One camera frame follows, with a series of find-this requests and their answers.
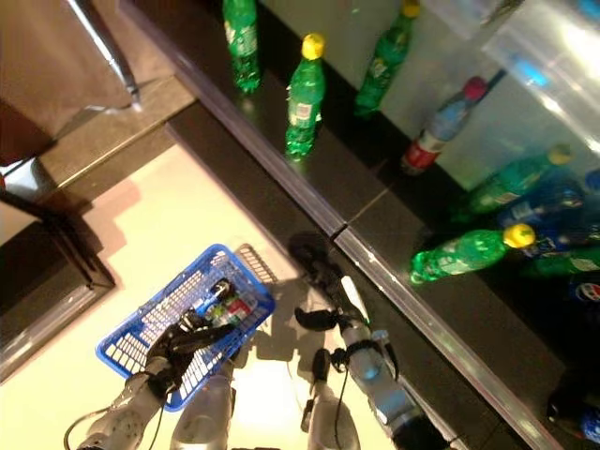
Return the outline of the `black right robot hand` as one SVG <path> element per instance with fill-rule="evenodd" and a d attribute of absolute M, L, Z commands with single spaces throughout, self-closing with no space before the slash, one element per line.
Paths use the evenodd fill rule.
<path fill-rule="evenodd" d="M 305 329 L 324 332 L 335 328 L 341 331 L 362 324 L 367 319 L 355 306 L 342 285 L 345 276 L 341 268 L 329 258 L 329 243 L 321 235 L 311 232 L 294 234 L 287 245 L 290 256 L 305 272 L 307 284 L 320 293 L 326 306 L 306 311 L 301 307 L 294 310 L 295 319 Z"/>

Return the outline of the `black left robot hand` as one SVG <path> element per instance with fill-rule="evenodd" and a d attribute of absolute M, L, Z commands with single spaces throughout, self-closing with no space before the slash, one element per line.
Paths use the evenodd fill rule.
<path fill-rule="evenodd" d="M 157 398 L 165 400 L 181 386 L 194 354 L 217 343 L 234 330 L 235 326 L 230 323 L 214 326 L 193 308 L 186 311 L 177 322 L 164 330 L 146 355 L 147 363 L 166 362 L 165 368 L 150 376 L 151 391 Z"/>

